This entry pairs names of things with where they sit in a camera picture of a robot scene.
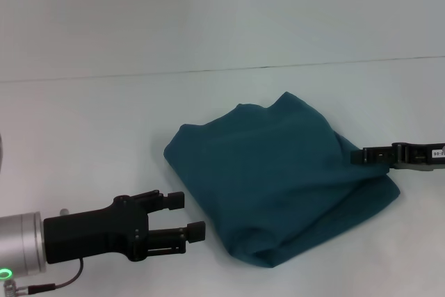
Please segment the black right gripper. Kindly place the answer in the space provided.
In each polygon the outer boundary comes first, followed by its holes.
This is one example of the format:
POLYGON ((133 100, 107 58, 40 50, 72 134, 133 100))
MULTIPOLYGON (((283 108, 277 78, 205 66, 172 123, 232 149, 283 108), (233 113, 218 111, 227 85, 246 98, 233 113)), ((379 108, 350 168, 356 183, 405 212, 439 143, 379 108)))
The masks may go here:
POLYGON ((392 147, 365 147, 352 151, 350 162, 354 165, 387 164, 399 170, 444 169, 444 144, 394 143, 392 147))

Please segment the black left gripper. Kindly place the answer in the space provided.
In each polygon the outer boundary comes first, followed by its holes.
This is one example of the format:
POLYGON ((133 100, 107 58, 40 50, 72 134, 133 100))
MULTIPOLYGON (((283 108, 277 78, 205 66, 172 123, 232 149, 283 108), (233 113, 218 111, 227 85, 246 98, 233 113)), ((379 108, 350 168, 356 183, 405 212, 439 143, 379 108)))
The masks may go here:
POLYGON ((120 253, 132 262, 147 255, 175 255, 186 252, 187 243, 204 241, 204 221, 175 229, 150 230, 148 215, 164 209, 185 207, 183 192, 167 195, 150 191, 136 196, 116 197, 103 209, 69 214, 43 221, 44 249, 48 264, 120 253))

